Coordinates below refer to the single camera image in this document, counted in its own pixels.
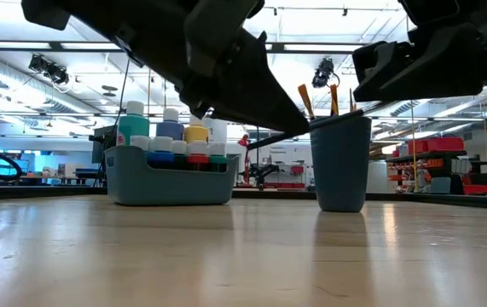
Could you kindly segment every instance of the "wooden table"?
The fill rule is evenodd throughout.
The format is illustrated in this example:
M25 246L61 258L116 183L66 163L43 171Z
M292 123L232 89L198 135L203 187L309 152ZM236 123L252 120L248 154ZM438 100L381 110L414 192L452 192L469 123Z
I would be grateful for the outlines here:
M0 201L0 306L487 306L487 210Z

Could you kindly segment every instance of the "workbench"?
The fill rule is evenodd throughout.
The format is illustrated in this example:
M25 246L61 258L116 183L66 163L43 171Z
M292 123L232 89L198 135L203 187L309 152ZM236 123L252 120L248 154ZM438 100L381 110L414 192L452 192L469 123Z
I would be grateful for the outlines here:
M0 306L487 306L487 209L0 200Z

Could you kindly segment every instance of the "yellow paint bottle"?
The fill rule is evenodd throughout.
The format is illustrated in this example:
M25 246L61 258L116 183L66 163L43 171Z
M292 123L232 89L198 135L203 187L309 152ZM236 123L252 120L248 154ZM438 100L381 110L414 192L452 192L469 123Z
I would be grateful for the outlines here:
M190 117L190 126L184 129L184 141L188 144L195 141L209 142L209 130L204 127L203 120Z

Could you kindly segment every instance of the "ceiling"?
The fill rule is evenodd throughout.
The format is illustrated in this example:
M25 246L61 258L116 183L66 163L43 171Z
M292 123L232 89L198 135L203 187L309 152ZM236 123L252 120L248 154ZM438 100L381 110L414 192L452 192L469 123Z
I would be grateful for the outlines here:
M343 16L343 8L347 8L347 15ZM407 30L413 27L406 18L397 0L266 0L265 7L252 19L247 20L244 27L257 36L262 31L268 35L268 42L312 42L312 43L372 43L380 40L404 41ZM57 31L27 22L20 8L18 0L0 0L0 40L17 41L82 41L104 42L101 35L90 29L84 23L71 18L64 31ZM67 67L72 75L71 86L52 89L48 80L41 76L36 79L41 84L29 84L18 88L19 93L31 93L33 96L51 96L58 98L56 103L40 106L42 112L59 112L67 109L67 113L115 113L119 108L120 92L124 83L125 67L128 59L120 53L61 53L43 52L48 59ZM0 73L10 73L20 79L19 85L34 77L28 68L32 53L25 51L0 51ZM293 99L294 103L304 109L297 87L307 84L312 104L316 112L328 114L331 98L328 88L314 89L311 86L315 69L325 57L333 60L335 72L339 75L339 108L341 113L349 112L350 90L358 86L357 77L352 71L352 60L348 55L296 55L296 54L268 54L271 71ZM105 97L101 87L113 86L115 97ZM14 94L9 88L3 96ZM450 98L415 103L415 116L435 117L453 107L472 101L474 97ZM160 113L164 105L176 107L181 112L188 108L179 101L178 93L170 83L146 67L139 68L130 63L128 82L125 87L124 102L142 101L149 104L150 113ZM376 113L376 116L409 116L409 108L404 105L408 101ZM20 111L29 108L31 103L2 103L0 111ZM484 112L487 104L478 102L462 108L450 116L474 117ZM14 122L8 117L4 122ZM98 121L97 125L109 125L110 118L100 120L78 118L72 125L88 125ZM401 129L408 123L395 121L374 121L376 134L390 130Z

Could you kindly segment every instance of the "gray cup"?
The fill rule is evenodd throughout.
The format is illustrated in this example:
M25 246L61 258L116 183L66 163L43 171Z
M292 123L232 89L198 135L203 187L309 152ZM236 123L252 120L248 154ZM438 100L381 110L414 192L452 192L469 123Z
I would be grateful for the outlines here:
M362 209L371 126L372 120L360 117L311 132L316 194L323 211L359 212Z

